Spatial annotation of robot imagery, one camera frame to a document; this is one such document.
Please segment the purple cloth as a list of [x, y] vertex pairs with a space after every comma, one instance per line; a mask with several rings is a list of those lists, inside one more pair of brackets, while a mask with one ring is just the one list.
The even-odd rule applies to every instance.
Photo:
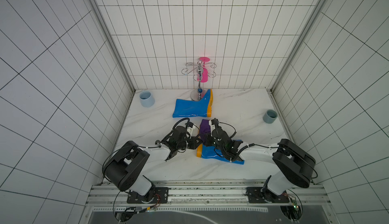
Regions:
[[200, 124], [200, 138], [205, 146], [209, 146], [208, 138], [211, 136], [209, 120], [202, 119]]

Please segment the blue rubber boot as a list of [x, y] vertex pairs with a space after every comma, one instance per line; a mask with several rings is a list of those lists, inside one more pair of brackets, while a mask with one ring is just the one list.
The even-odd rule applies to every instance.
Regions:
[[213, 90], [209, 89], [199, 101], [177, 99], [173, 118], [184, 117], [211, 117], [213, 104]]
[[207, 143], [205, 139], [202, 139], [202, 143], [197, 147], [196, 157], [202, 159], [214, 159], [223, 162], [232, 162], [240, 165], [244, 164], [244, 160], [242, 160], [240, 157], [237, 157], [235, 161], [233, 161], [232, 158], [226, 159], [223, 156], [221, 150], [216, 149], [213, 144]]

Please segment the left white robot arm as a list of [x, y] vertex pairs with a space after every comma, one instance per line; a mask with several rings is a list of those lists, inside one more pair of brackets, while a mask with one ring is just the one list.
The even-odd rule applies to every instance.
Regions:
[[147, 163], [169, 161], [187, 149], [195, 150], [202, 144], [200, 129], [191, 122], [185, 126], [176, 125], [162, 140], [153, 147], [142, 147], [134, 141], [128, 141], [113, 156], [108, 157], [102, 167], [104, 178], [113, 183], [121, 192], [130, 191], [130, 195], [143, 203], [150, 203], [160, 195], [155, 184], [143, 176], [142, 170]]

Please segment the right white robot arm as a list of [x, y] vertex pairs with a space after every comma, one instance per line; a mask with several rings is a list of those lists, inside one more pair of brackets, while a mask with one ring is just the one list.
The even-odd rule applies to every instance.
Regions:
[[210, 135], [207, 141], [217, 153], [228, 162], [246, 162], [256, 160], [273, 163], [277, 173], [270, 175], [261, 188], [247, 191], [249, 199], [264, 203], [287, 203], [286, 190], [297, 186], [308, 188], [315, 171], [316, 160], [289, 139], [281, 139], [273, 145], [259, 145], [233, 140], [220, 126], [217, 119], [209, 122]]

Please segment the chrome hook stand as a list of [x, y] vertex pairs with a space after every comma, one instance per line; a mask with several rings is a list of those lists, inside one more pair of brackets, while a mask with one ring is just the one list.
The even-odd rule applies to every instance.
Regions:
[[211, 62], [208, 57], [200, 57], [197, 62], [185, 63], [185, 68], [181, 70], [183, 75], [193, 74], [193, 80], [197, 83], [197, 87], [191, 93], [192, 101], [200, 101], [204, 95], [205, 90], [202, 88], [202, 83], [206, 83], [209, 78], [216, 76], [215, 68], [217, 65]]

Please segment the light blue cup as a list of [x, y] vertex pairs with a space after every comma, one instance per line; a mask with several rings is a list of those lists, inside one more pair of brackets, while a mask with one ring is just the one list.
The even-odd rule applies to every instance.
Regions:
[[149, 108], [155, 104], [155, 99], [152, 93], [148, 90], [142, 91], [139, 94], [141, 105], [145, 108]]

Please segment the grey-green cup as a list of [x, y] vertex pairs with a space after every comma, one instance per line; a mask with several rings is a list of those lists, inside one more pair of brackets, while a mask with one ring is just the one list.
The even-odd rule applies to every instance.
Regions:
[[278, 118], [278, 113], [274, 110], [267, 110], [265, 114], [263, 115], [263, 121], [267, 124], [272, 124], [275, 122], [275, 120]]

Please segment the pink hanging brush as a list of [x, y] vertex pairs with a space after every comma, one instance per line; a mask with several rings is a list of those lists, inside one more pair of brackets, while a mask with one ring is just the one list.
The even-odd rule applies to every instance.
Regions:
[[208, 69], [206, 68], [208, 62], [210, 62], [210, 59], [207, 57], [200, 57], [198, 60], [198, 81], [201, 83], [206, 83], [208, 81]]

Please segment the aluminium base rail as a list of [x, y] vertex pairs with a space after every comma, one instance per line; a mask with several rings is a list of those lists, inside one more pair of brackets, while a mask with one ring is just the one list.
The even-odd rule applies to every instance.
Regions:
[[[261, 180], [181, 180], [156, 181], [163, 207], [180, 206], [264, 206], [291, 204], [291, 198], [303, 205], [326, 205], [329, 197], [321, 185], [310, 185], [304, 189], [289, 187], [286, 195], [275, 201], [265, 201], [260, 196], [260, 189], [265, 184]], [[93, 186], [86, 205], [106, 208], [123, 208], [125, 206], [146, 206], [146, 203], [133, 191], [120, 192], [114, 185], [103, 183]]]

